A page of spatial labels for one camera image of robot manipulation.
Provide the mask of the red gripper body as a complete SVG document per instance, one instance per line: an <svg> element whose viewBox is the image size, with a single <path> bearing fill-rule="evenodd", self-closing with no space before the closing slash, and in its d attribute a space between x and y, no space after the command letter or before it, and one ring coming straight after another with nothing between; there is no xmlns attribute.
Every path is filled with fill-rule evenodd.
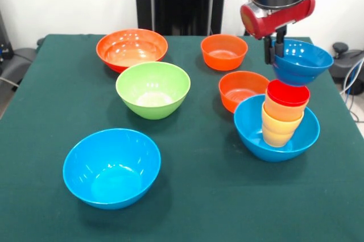
<svg viewBox="0 0 364 242"><path fill-rule="evenodd" d="M283 9L263 9L253 1L241 6L240 14L245 30L256 39L276 32L290 23L299 22L310 16L315 8L315 0L300 0Z"/></svg>

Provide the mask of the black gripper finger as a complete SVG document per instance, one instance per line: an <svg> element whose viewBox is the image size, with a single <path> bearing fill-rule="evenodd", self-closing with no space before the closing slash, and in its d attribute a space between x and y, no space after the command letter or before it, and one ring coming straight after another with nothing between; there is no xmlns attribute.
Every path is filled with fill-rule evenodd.
<svg viewBox="0 0 364 242"><path fill-rule="evenodd" d="M286 28L280 27L276 30L275 40L275 54L279 57L284 55L284 37L286 35Z"/></svg>
<svg viewBox="0 0 364 242"><path fill-rule="evenodd" d="M272 45L271 36L265 36L264 41L264 61L267 65L272 65L275 58L275 49Z"/></svg>

